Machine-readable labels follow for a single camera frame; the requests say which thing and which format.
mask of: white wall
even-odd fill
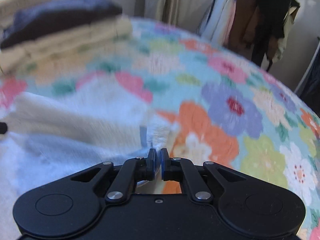
[[[195,31],[212,0],[181,0],[178,25]],[[294,90],[307,69],[320,36],[320,0],[298,0],[301,4],[289,34],[284,57],[270,73]]]

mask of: floral bedsheet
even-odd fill
[[[133,19],[132,25],[133,37],[34,62],[3,79],[0,111],[23,91],[68,96],[100,74],[115,75],[176,124],[171,157],[214,161],[293,191],[307,208],[299,237],[319,240],[320,119],[244,58],[160,23]],[[162,183],[157,192],[179,186]]]

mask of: curtain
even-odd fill
[[[146,0],[145,18],[177,25],[180,0]]]

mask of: orange flower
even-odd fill
[[[305,122],[305,124],[311,128],[312,132],[316,137],[319,136],[320,133],[320,127],[319,125],[313,120],[313,117],[310,113],[304,111],[302,108],[300,108],[302,112],[301,119]]]
[[[180,43],[184,44],[186,48],[189,50],[199,51],[207,55],[211,55],[214,52],[218,52],[216,49],[213,49],[209,44],[197,41],[195,39],[180,40]]]
[[[196,165],[214,161],[230,167],[230,162],[238,155],[237,139],[212,125],[206,111],[194,102],[183,102],[178,115],[158,113],[171,123],[179,123],[181,127],[170,152],[171,157],[187,158]]]

